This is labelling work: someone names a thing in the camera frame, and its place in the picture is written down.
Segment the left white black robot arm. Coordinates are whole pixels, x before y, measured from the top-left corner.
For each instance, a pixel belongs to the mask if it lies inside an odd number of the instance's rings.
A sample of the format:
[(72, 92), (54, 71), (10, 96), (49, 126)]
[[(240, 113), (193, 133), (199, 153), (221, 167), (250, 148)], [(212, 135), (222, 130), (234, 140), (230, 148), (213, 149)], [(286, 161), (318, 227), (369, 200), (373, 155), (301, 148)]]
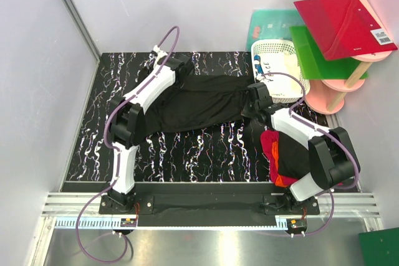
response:
[(159, 47), (151, 53), (155, 61), (142, 69), (143, 75), (133, 90), (112, 100), (104, 129), (103, 140), (113, 150), (113, 173), (106, 199), (122, 214), (135, 205), (135, 157), (138, 145), (148, 136), (146, 112), (164, 91), (181, 83), (194, 69), (188, 56), (169, 57)]

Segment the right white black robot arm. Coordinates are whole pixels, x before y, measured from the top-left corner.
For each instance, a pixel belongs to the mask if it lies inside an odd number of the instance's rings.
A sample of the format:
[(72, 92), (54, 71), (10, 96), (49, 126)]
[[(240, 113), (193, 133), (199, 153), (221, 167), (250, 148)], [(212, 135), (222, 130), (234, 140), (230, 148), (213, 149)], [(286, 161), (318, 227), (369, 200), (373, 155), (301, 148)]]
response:
[(258, 82), (248, 86), (248, 98), (243, 116), (266, 125), (268, 133), (288, 136), (307, 153), (308, 172), (289, 183), (283, 195), (276, 197), (276, 209), (300, 214), (316, 196), (334, 188), (343, 189), (344, 181), (358, 180), (360, 165), (348, 132), (319, 126), (294, 113), (280, 103), (274, 103), (267, 86)]

